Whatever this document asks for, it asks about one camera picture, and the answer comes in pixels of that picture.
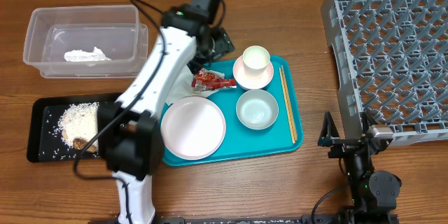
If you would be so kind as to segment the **brown food piece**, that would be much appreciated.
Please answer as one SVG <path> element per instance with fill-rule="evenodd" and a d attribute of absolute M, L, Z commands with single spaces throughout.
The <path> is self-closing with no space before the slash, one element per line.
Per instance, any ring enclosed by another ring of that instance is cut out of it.
<path fill-rule="evenodd" d="M 81 151 L 81 150 L 87 145 L 87 143 L 88 143 L 88 142 L 87 142 L 86 140 L 84 140 L 84 139 L 76 138 L 76 139 L 73 140 L 73 147 L 74 147 L 76 150 Z M 97 149 L 98 149 L 98 147 L 96 147 L 94 144 L 92 144 L 92 145 L 87 149 L 87 152 L 89 152 L 89 153 L 95 153 L 95 152 L 97 152 Z"/>

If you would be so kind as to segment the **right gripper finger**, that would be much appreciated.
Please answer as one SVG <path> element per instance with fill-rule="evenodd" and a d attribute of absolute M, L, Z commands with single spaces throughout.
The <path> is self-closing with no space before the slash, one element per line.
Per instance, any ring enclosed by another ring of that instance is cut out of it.
<path fill-rule="evenodd" d="M 361 113 L 362 131 L 365 136 L 372 137 L 373 133 L 370 129 L 371 126 L 376 125 L 377 122 L 368 112 Z"/>
<path fill-rule="evenodd" d="M 339 138 L 339 132 L 335 126 L 333 117 L 329 111 L 326 111 L 323 119 L 323 127 L 320 134 L 320 140 Z"/>

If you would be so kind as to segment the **clear plastic bin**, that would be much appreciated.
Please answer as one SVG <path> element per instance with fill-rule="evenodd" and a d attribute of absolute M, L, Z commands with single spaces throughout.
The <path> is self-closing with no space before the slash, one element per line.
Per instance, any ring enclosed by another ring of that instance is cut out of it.
<path fill-rule="evenodd" d="M 103 51 L 110 61 L 67 62 L 72 50 Z M 148 28 L 132 5 L 37 8 L 23 61 L 44 78 L 133 78 L 148 56 Z"/>

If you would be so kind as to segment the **red snack wrapper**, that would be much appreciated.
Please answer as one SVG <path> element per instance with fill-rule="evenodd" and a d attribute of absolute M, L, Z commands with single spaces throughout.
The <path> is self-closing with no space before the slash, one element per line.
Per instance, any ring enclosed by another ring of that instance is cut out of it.
<path fill-rule="evenodd" d="M 236 80 L 224 78 L 224 75 L 212 70 L 200 69 L 192 79 L 191 87 L 194 91 L 218 91 L 236 88 Z"/>

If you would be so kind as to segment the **white rice pile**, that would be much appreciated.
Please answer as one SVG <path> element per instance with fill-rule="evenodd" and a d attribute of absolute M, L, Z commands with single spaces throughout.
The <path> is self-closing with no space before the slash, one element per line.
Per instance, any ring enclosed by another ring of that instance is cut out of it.
<path fill-rule="evenodd" d="M 41 154 L 53 148 L 52 157 L 74 158 L 79 150 L 73 140 L 87 142 L 98 133 L 98 102 L 47 106 L 41 130 Z"/>

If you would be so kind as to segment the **small white napkin piece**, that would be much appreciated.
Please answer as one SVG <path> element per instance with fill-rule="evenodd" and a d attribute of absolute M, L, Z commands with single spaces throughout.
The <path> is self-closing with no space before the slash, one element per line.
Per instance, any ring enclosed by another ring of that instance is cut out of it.
<path fill-rule="evenodd" d="M 64 54 L 64 59 L 67 62 L 96 62 L 96 61 L 110 61 L 111 59 L 105 56 L 103 51 L 94 47 L 92 52 L 84 50 L 72 50 Z"/>

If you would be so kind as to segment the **teal serving tray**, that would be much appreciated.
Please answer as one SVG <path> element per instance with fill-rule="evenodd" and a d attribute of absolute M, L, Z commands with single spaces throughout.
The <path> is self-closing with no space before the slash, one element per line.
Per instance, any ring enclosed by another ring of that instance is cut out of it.
<path fill-rule="evenodd" d="M 220 90 L 208 99 L 215 103 L 223 112 L 226 121 L 226 134 L 220 147 L 209 157 L 200 160 L 184 160 L 176 157 L 169 150 L 164 152 L 163 162 L 172 167 L 198 165 L 210 162 L 222 162 L 244 158 L 255 158 L 297 150 L 303 140 L 304 132 L 297 100 L 295 97 L 293 78 L 287 61 L 279 56 L 271 56 L 274 76 L 265 88 L 276 99 L 279 105 L 279 115 L 271 127 L 262 130 L 249 129 L 243 126 L 237 118 L 236 105 L 238 98 L 244 93 L 242 87 L 230 90 Z M 288 123 L 288 115 L 281 85 L 279 70 L 283 69 L 288 87 L 290 105 L 295 123 L 297 140 L 293 141 Z"/>

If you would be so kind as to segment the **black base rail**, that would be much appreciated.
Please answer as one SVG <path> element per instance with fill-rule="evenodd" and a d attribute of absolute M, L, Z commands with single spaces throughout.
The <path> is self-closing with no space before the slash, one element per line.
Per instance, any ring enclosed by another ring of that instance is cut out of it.
<path fill-rule="evenodd" d="M 336 224 L 345 223 L 338 220 L 337 215 L 319 214 L 314 217 L 315 224 Z M 312 224 L 311 215 L 302 215 L 301 217 L 273 217 L 273 218 L 215 218 L 215 219 L 184 219 L 176 218 L 156 218 L 153 223 L 157 224 Z M 392 223 L 399 224 L 397 215 L 392 215 L 390 220 L 381 220 L 374 222 L 373 220 L 361 219 L 355 223 Z"/>

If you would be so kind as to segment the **black plastic tray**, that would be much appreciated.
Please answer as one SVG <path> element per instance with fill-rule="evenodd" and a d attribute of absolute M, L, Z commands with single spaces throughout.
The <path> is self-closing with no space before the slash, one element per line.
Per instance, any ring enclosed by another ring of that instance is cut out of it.
<path fill-rule="evenodd" d="M 66 97 L 47 97 L 34 102 L 31 113 L 27 159 L 30 162 L 74 160 L 78 151 L 62 138 L 58 121 L 70 105 L 114 102 L 118 92 L 84 94 Z"/>

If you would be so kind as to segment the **white round plate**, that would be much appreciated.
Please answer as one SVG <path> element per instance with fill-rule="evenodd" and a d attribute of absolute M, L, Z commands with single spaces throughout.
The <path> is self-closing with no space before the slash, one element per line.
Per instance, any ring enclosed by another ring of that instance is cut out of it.
<path fill-rule="evenodd" d="M 165 147 L 184 160 L 200 160 L 216 152 L 226 133 L 223 112 L 203 97 L 186 97 L 164 113 L 161 133 Z"/>

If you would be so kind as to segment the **white cup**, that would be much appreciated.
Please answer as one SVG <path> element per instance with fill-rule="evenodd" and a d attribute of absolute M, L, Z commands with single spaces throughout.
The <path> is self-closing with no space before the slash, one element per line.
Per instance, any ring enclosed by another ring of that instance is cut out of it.
<path fill-rule="evenodd" d="M 270 53 L 262 46 L 252 45 L 242 54 L 244 70 L 250 76 L 256 76 L 266 70 L 270 63 Z"/>

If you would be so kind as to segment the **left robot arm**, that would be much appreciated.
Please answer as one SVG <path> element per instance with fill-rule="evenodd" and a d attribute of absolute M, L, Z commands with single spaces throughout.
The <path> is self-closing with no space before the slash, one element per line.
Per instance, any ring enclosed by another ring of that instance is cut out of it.
<path fill-rule="evenodd" d="M 170 90 L 188 65 L 201 69 L 235 49 L 214 21 L 219 8 L 225 8 L 224 0 L 192 0 L 163 12 L 156 43 L 138 76 L 114 103 L 98 108 L 94 140 L 117 182 L 117 223 L 155 218 L 151 176 L 165 151 L 160 119 Z"/>

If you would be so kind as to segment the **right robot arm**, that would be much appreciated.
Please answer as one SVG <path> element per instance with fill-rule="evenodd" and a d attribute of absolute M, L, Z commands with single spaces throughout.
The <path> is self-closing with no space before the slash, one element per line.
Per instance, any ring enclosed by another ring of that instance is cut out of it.
<path fill-rule="evenodd" d="M 356 139 L 342 139 L 330 112 L 323 119 L 318 145 L 329 147 L 328 157 L 337 159 L 347 182 L 322 196 L 311 211 L 311 221 L 317 221 L 316 210 L 323 200 L 341 190 L 350 189 L 351 206 L 342 207 L 329 218 L 330 223 L 398 223 L 391 211 L 397 206 L 402 181 L 388 171 L 376 171 L 372 156 L 385 151 L 393 140 L 387 125 L 379 125 L 366 112 L 362 113 L 362 133 Z"/>

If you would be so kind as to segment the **grey dishwasher rack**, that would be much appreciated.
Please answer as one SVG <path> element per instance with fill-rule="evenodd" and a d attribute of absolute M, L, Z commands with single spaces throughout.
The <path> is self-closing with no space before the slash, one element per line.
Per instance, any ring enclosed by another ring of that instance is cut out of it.
<path fill-rule="evenodd" d="M 325 0 L 344 133 L 369 113 L 408 146 L 447 138 L 447 0 Z"/>

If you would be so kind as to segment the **grey bowl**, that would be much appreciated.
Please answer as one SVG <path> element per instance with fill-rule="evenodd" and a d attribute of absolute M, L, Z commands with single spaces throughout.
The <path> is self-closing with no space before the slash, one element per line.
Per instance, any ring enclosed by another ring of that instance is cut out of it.
<path fill-rule="evenodd" d="M 279 115 L 279 105 L 265 90 L 246 91 L 237 101 L 236 114 L 245 127 L 264 130 L 271 127 Z"/>

